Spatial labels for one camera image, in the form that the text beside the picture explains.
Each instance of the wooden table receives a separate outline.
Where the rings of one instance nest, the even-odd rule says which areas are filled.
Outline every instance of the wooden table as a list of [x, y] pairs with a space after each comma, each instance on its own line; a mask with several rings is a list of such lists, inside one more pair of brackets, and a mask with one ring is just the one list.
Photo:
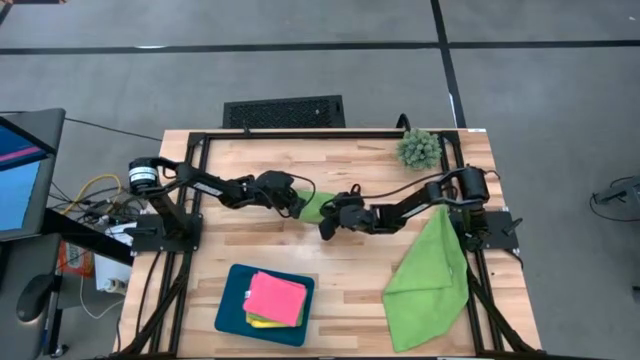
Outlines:
[[[184, 161], [189, 132], [166, 131], [160, 155]], [[486, 132], [459, 130], [459, 135], [465, 163], [495, 169]], [[396, 139], [214, 140], [207, 171], [222, 178], [235, 178], [246, 174], [257, 176], [270, 169], [284, 170], [313, 179], [321, 191], [348, 191], [351, 185], [360, 183], [363, 194], [379, 194], [429, 173], [403, 169], [394, 157], [396, 142]], [[194, 158], [193, 165], [197, 166], [199, 156]], [[487, 209], [503, 207], [498, 179], [488, 176], [487, 181], [491, 193]], [[419, 186], [380, 202], [397, 202]], [[298, 180], [294, 187], [309, 188]], [[204, 196], [201, 212], [204, 233], [200, 249], [193, 256], [178, 350], [180, 357], [474, 354], [466, 310], [446, 335], [401, 354], [396, 354], [391, 346], [381, 293], [431, 211], [412, 218], [404, 229], [393, 235], [367, 235], [341, 229], [328, 242], [320, 238], [316, 226], [282, 219], [273, 210], [259, 207], [229, 210], [215, 198]], [[539, 348], [520, 264], [501, 250], [485, 251], [485, 256], [496, 305], [522, 338]], [[120, 322], [124, 345], [134, 336], [141, 294], [153, 257], [154, 254], [139, 255], [133, 265]], [[303, 347], [288, 347], [214, 329], [226, 276], [234, 263], [315, 279], [316, 291]], [[164, 255], [152, 275], [143, 324], [156, 306], [163, 264]], [[485, 347], [491, 348], [486, 313], [479, 303], [478, 308]], [[164, 321], [160, 350], [168, 347], [172, 319], [170, 309]]]

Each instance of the green microfiber cloth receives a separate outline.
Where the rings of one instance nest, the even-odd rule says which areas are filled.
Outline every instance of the green microfiber cloth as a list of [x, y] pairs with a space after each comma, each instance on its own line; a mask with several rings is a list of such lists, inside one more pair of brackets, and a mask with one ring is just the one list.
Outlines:
[[396, 352], [449, 330], [469, 298], [466, 271], [467, 262], [446, 207], [440, 207], [382, 296]]
[[[304, 201], [309, 200], [312, 194], [311, 191], [307, 190], [296, 190], [296, 192], [298, 193], [298, 197]], [[302, 208], [302, 212], [300, 212], [300, 217], [298, 219], [309, 224], [320, 224], [324, 219], [322, 215], [320, 215], [320, 207], [335, 196], [335, 194], [316, 192], [313, 199], [311, 199], [311, 202]]]

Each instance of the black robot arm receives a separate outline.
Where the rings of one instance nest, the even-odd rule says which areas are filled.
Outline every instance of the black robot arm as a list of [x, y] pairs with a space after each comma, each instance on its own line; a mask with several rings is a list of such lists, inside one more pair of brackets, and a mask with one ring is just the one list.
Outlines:
[[[442, 174], [436, 181], [428, 181], [422, 189], [397, 204], [376, 204], [364, 208], [364, 199], [375, 198], [360, 195], [360, 187], [338, 194], [320, 209], [324, 220], [320, 223], [322, 239], [329, 240], [338, 227], [369, 234], [393, 234], [402, 229], [407, 220], [433, 205], [449, 205], [472, 210], [482, 216], [482, 205], [489, 200], [489, 190], [482, 169], [467, 166]], [[449, 198], [445, 189], [452, 179], [458, 181], [461, 199]]]
[[[167, 178], [167, 169], [175, 173], [169, 184], [160, 185], [158, 168], [162, 168]], [[290, 174], [272, 170], [264, 172], [257, 179], [253, 175], [247, 175], [223, 180], [187, 163], [177, 163], [162, 157], [138, 158], [129, 164], [132, 193], [148, 198], [156, 210], [158, 208], [152, 201], [153, 198], [165, 196], [177, 187], [188, 186], [216, 197], [222, 205], [231, 209], [247, 205], [275, 207], [278, 210], [286, 209], [290, 216], [297, 218], [305, 202], [291, 187], [293, 181]]]

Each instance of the teal mat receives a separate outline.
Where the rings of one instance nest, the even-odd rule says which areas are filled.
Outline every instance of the teal mat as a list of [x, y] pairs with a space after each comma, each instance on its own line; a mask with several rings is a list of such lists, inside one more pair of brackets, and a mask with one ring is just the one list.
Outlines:
[[[304, 317], [302, 326], [293, 328], [272, 328], [258, 329], [247, 324], [246, 314], [242, 309], [244, 303], [244, 292], [249, 289], [251, 278], [258, 271], [263, 271], [269, 275], [279, 277], [284, 280], [297, 282], [307, 288], [307, 298], [304, 302]], [[227, 283], [224, 286], [222, 300], [218, 308], [218, 315], [214, 326], [216, 330], [248, 336], [256, 339], [273, 341], [291, 346], [302, 346], [307, 335], [307, 324], [311, 313], [311, 299], [315, 282], [307, 276], [286, 274], [277, 271], [259, 269], [252, 266], [234, 264], [229, 270]]]

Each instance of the wire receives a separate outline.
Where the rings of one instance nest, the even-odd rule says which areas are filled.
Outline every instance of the wire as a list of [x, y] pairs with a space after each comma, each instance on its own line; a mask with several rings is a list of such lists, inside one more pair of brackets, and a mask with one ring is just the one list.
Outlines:
[[304, 181], [308, 182], [309, 184], [311, 184], [311, 186], [313, 187], [313, 191], [311, 192], [311, 196], [309, 197], [307, 202], [304, 204], [303, 208], [306, 207], [307, 205], [311, 204], [311, 200], [313, 200], [313, 197], [316, 195], [316, 183], [311, 181], [311, 179], [307, 179], [304, 176], [294, 175], [294, 174], [289, 174], [289, 176], [294, 177], [296, 179], [304, 180]]
[[102, 317], [106, 313], [108, 313], [111, 309], [113, 309], [116, 306], [124, 303], [124, 299], [116, 301], [111, 306], [106, 308], [103, 312], [101, 312], [100, 315], [94, 315], [94, 314], [91, 313], [91, 311], [89, 311], [89, 309], [87, 309], [87, 305], [84, 303], [84, 297], [82, 296], [83, 290], [84, 290], [84, 276], [80, 276], [80, 305], [82, 305], [82, 308], [84, 309], [84, 312], [87, 313], [87, 315], [91, 316], [92, 318], [94, 318], [96, 320], [102, 319]]
[[72, 118], [68, 118], [68, 117], [65, 117], [64, 119], [67, 120], [67, 121], [78, 123], [78, 124], [84, 124], [84, 125], [97, 127], [99, 129], [103, 129], [103, 130], [107, 130], [107, 131], [113, 131], [113, 132], [116, 132], [116, 133], [119, 133], [119, 134], [130, 135], [130, 136], [135, 136], [135, 137], [139, 137], [139, 138], [142, 138], [142, 139], [148, 139], [148, 140], [162, 142], [162, 139], [154, 138], [154, 137], [148, 136], [148, 135], [142, 135], [142, 134], [136, 134], [136, 133], [133, 133], [133, 132], [130, 132], [130, 131], [118, 130], [118, 129], [110, 128], [110, 127], [107, 127], [107, 126], [94, 124], [94, 123], [91, 123], [91, 122], [88, 122], [88, 121], [84, 121], [84, 120], [72, 119]]
[[[612, 188], [613, 185], [615, 185], [619, 181], [629, 180], [629, 179], [633, 179], [633, 176], [624, 176], [624, 177], [615, 179], [615, 180], [613, 180], [612, 182], [609, 183], [609, 188]], [[626, 203], [626, 201], [621, 196], [616, 197], [616, 199], [618, 201], [620, 201], [621, 203]]]
[[[425, 181], [425, 180], [429, 180], [429, 179], [434, 178], [434, 177], [436, 177], [436, 176], [442, 176], [443, 174], [444, 174], [444, 172], [440, 172], [440, 173], [437, 173], [437, 174], [432, 174], [432, 175], [427, 175], [427, 176], [421, 177], [421, 178], [420, 178], [420, 179], [418, 179], [418, 180], [412, 181], [412, 182], [410, 182], [409, 184], [407, 184], [407, 185], [405, 185], [405, 186], [403, 186], [403, 187], [401, 187], [401, 188], [395, 189], [395, 190], [393, 190], [393, 191], [390, 191], [390, 192], [388, 192], [388, 193], [379, 194], [379, 195], [367, 195], [367, 196], [360, 196], [360, 195], [358, 195], [358, 196], [345, 196], [345, 197], [341, 198], [341, 200], [351, 200], [351, 199], [379, 199], [379, 198], [383, 198], [383, 197], [391, 196], [391, 195], [397, 194], [397, 193], [399, 193], [399, 192], [401, 192], [401, 191], [403, 191], [403, 190], [406, 190], [406, 189], [410, 188], [411, 186], [413, 186], [413, 185], [415, 185], [415, 184], [417, 184], [417, 183], [419, 183], [419, 182], [422, 182], [422, 181]], [[320, 208], [325, 207], [325, 205], [327, 205], [327, 204], [328, 204], [328, 203], [330, 203], [330, 202], [333, 202], [334, 200], [335, 200], [335, 198], [334, 198], [334, 199], [330, 199], [330, 200], [325, 201], [325, 202], [322, 204], [322, 206], [321, 206]]]
[[[177, 181], [177, 180], [173, 180], [171, 181], [169, 184], [165, 185], [165, 187], [167, 187], [164, 191], [161, 191], [157, 194], [153, 194], [153, 196], [162, 196], [162, 195], [166, 195], [169, 194], [170, 192], [177, 190], [180, 186], [184, 185], [186, 183], [186, 181]], [[139, 196], [131, 196], [130, 198], [126, 199], [125, 201], [123, 201], [120, 206], [121, 207], [126, 207], [129, 205], [130, 202], [132, 201], [140, 201], [145, 200], [146, 195], [139, 195]]]
[[89, 180], [89, 182], [87, 182], [82, 189], [80, 189], [80, 192], [78, 193], [78, 195], [76, 195], [76, 198], [73, 200], [72, 204], [70, 204], [66, 209], [62, 210], [61, 214], [62, 215], [66, 215], [69, 213], [69, 211], [71, 211], [71, 209], [73, 209], [76, 204], [78, 203], [78, 200], [80, 200], [80, 198], [84, 195], [84, 193], [87, 191], [87, 189], [89, 189], [89, 187], [91, 187], [91, 185], [93, 185], [94, 183], [103, 180], [103, 179], [114, 179], [116, 181], [116, 183], [118, 184], [118, 193], [116, 194], [116, 200], [118, 198], [118, 196], [120, 196], [120, 194], [122, 193], [122, 183], [120, 182], [120, 178], [118, 178], [117, 175], [114, 174], [103, 174], [100, 176], [96, 176], [95, 178]]
[[598, 217], [601, 217], [603, 219], [610, 220], [610, 221], [616, 221], [616, 222], [636, 222], [636, 221], [640, 221], [640, 218], [637, 218], [637, 219], [617, 219], [617, 218], [612, 218], [612, 217], [608, 217], [608, 216], [602, 215], [602, 214], [598, 213], [596, 211], [596, 209], [594, 208], [593, 205], [596, 204], [595, 201], [596, 201], [596, 194], [592, 194], [591, 198], [589, 198], [589, 208], [591, 209], [591, 212], [594, 213], [594, 215], [596, 215]]
[[122, 348], [121, 347], [122, 343], [120, 341], [120, 316], [118, 316], [118, 320], [116, 321], [116, 339], [118, 340], [118, 347], [117, 347], [118, 351], [117, 352], [120, 352], [120, 350]]
[[264, 192], [262, 189], [260, 189], [259, 187], [254, 187], [254, 186], [247, 186], [250, 189], [256, 190], [259, 193], [261, 193], [262, 195], [264, 195], [264, 197], [267, 199], [267, 201], [269, 202], [269, 205], [271, 205], [272, 208], [274, 208], [277, 212], [278, 215], [280, 215], [281, 218], [283, 219], [287, 219], [291, 217], [291, 214], [283, 214], [282, 211], [280, 211], [280, 209], [278, 209], [278, 207], [273, 203], [273, 200], [269, 197], [269, 195], [267, 195], [266, 192]]
[[53, 185], [53, 187], [54, 187], [54, 188], [56, 188], [56, 190], [58, 190], [58, 192], [59, 192], [60, 194], [62, 194], [62, 196], [63, 196], [66, 200], [71, 201], [71, 198], [70, 198], [67, 194], [65, 194], [65, 193], [64, 193], [64, 191], [62, 191], [62, 190], [60, 189], [60, 187], [59, 187], [58, 185], [56, 185], [56, 183], [55, 183], [53, 180], [51, 181], [51, 185]]
[[524, 269], [524, 261], [522, 261], [520, 255], [518, 255], [516, 249], [504, 249], [504, 251], [506, 251], [506, 253], [511, 255], [514, 259], [518, 260], [518, 262], [520, 263], [520, 268]]
[[147, 280], [144, 282], [144, 289], [142, 290], [142, 298], [140, 299], [140, 308], [138, 309], [138, 319], [136, 320], [136, 335], [140, 333], [140, 319], [142, 318], [142, 309], [144, 307], [144, 299], [147, 297], [147, 290], [149, 290], [149, 283], [151, 282], [151, 274], [153, 274], [153, 270], [156, 268], [156, 263], [160, 258], [160, 252], [156, 253], [156, 257], [153, 259], [153, 263], [151, 263], [151, 268], [149, 269], [149, 273], [147, 274]]
[[496, 175], [496, 177], [498, 178], [498, 180], [500, 180], [500, 179], [501, 179], [501, 178], [500, 178], [500, 174], [498, 174], [498, 172], [497, 172], [497, 171], [495, 171], [495, 170], [486, 170], [486, 171], [485, 171], [485, 170], [482, 170], [482, 171], [484, 172], [484, 174], [485, 174], [485, 175], [487, 175], [487, 174], [495, 174], [495, 175]]
[[58, 194], [49, 193], [49, 197], [54, 198], [54, 199], [56, 199], [58, 201], [64, 201], [66, 204], [71, 204], [73, 202], [73, 201], [71, 201], [69, 199], [63, 198], [62, 196], [60, 196]]

